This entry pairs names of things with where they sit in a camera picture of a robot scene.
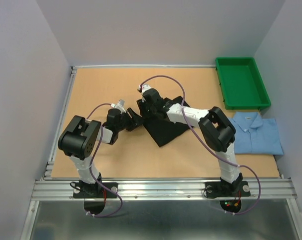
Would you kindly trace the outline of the black long sleeve shirt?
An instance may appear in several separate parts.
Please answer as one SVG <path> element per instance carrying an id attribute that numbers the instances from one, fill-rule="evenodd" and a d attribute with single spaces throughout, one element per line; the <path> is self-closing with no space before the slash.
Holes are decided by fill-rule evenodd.
<path id="1" fill-rule="evenodd" d="M 155 116 L 150 115 L 146 111 L 146 106 L 145 103 L 142 102 L 142 99 L 138 99 L 136 102 L 140 111 L 140 115 L 144 120 L 143 126 L 158 147 L 163 147 L 164 145 L 170 143 L 172 140 L 189 130 L 189 127 L 186 124 L 179 122 L 173 123 L 170 121 L 158 119 Z"/>

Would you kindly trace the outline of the light blue shirt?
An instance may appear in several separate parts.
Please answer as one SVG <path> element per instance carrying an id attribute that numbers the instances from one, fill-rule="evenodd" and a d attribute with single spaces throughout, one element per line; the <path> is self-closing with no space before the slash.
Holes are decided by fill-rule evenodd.
<path id="1" fill-rule="evenodd" d="M 274 118 L 262 118 L 258 112 L 236 112 L 229 118 L 235 127 L 236 154 L 282 156 L 278 126 Z"/>

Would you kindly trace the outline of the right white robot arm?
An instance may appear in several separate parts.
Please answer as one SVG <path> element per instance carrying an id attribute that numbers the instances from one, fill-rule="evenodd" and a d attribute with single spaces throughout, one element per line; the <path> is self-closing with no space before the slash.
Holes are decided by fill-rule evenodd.
<path id="1" fill-rule="evenodd" d="M 235 158 L 234 141 L 236 130 L 219 107 L 197 109 L 184 105 L 185 92 L 181 103 L 162 98 L 159 92 L 147 84 L 138 88 L 141 93 L 141 106 L 148 116 L 171 123 L 186 124 L 190 130 L 198 128 L 204 137 L 204 147 L 214 155 L 221 172 L 221 191 L 232 195 L 239 189 L 237 181 L 242 179 Z"/>

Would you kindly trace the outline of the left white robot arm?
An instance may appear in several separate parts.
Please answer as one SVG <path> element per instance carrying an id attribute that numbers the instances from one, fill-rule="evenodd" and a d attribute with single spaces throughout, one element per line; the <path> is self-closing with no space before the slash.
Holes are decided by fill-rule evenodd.
<path id="1" fill-rule="evenodd" d="M 68 156 L 79 174 L 79 182 L 91 197 L 102 192 L 101 174 L 93 165 L 93 157 L 101 144 L 113 145 L 123 130 L 131 132 L 143 125 L 143 118 L 131 108 L 124 108 L 124 101 L 102 103 L 109 106 L 106 121 L 101 123 L 88 117 L 75 115 L 58 140 L 58 148 Z"/>

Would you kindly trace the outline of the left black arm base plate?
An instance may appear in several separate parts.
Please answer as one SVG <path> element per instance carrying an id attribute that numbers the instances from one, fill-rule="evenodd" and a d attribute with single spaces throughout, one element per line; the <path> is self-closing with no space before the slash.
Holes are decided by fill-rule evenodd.
<path id="1" fill-rule="evenodd" d="M 72 181 L 70 186 L 73 188 L 74 199 L 115 199 L 117 196 L 114 193 L 105 190 L 97 183 L 88 184 L 82 181 Z"/>

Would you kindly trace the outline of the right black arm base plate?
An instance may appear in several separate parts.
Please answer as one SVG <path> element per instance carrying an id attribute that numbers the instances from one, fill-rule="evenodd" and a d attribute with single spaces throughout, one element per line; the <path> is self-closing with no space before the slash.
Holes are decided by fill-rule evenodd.
<path id="1" fill-rule="evenodd" d="M 227 182 L 209 181 L 205 183 L 203 194 L 208 199 L 251 196 L 247 181 L 241 181 L 236 187 Z"/>

